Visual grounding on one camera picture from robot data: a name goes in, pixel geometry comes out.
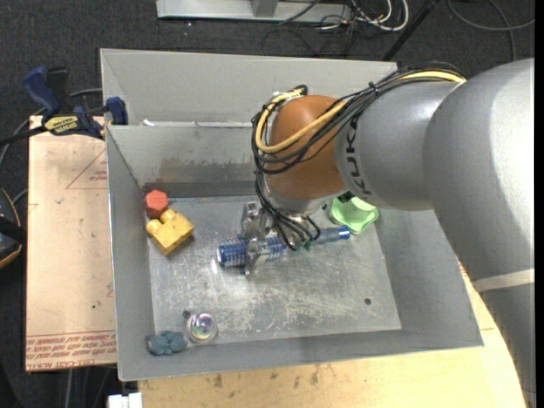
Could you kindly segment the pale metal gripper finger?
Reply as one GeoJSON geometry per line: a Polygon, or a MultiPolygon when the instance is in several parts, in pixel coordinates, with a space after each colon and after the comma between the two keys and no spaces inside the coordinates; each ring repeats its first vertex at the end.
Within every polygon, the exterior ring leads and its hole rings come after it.
{"type": "Polygon", "coordinates": [[[242,239],[257,239],[260,237],[260,206],[256,201],[249,201],[245,204],[241,216],[242,239]]]}
{"type": "Polygon", "coordinates": [[[244,275],[251,275],[266,259],[266,254],[259,244],[249,244],[246,249],[244,275]]]}

